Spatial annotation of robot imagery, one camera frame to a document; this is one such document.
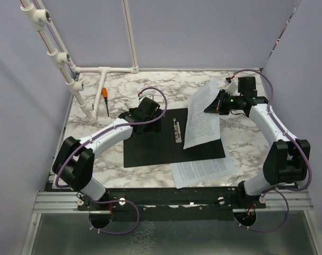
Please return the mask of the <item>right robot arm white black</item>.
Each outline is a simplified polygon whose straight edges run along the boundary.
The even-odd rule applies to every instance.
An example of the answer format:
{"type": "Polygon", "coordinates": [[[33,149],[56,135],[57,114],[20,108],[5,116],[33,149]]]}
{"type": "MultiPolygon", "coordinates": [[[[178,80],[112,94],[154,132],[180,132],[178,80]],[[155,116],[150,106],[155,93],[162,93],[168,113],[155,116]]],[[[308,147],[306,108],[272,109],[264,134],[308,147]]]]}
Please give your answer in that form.
{"type": "Polygon", "coordinates": [[[228,87],[219,91],[204,112],[229,115],[232,111],[243,111],[270,145],[262,172],[242,183],[243,190],[234,195],[236,204],[246,208],[253,203],[254,196],[275,188],[306,189],[311,183],[310,143],[290,132],[274,113],[269,100],[257,94],[255,77],[240,77],[237,82],[228,77],[225,82],[228,87]]]}

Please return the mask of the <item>grey black file folder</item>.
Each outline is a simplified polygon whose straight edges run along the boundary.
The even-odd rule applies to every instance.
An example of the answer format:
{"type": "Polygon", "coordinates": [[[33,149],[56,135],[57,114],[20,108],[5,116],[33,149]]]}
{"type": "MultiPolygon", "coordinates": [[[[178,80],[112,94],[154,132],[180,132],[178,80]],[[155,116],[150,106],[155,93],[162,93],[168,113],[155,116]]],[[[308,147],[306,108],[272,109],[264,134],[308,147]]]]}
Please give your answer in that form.
{"type": "Polygon", "coordinates": [[[157,122],[158,132],[133,133],[123,142],[125,168],[220,159],[225,157],[222,141],[215,140],[184,149],[176,142],[173,121],[179,123],[181,138],[185,138],[188,109],[169,109],[157,122]]]}

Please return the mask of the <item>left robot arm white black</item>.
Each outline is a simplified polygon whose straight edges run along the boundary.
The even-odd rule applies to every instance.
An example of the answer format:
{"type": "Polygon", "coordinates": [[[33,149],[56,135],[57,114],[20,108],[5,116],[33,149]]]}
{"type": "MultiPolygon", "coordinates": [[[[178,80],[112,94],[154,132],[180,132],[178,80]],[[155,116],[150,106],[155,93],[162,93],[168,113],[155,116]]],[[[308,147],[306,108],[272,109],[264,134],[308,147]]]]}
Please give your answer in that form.
{"type": "Polygon", "coordinates": [[[121,113],[110,125],[87,137],[68,137],[62,143],[52,171],[68,188],[90,198],[95,209],[107,206],[107,189],[93,177],[94,161],[103,152],[117,143],[130,138],[134,133],[151,132],[165,115],[166,109],[150,98],[143,98],[138,107],[121,113]]]}

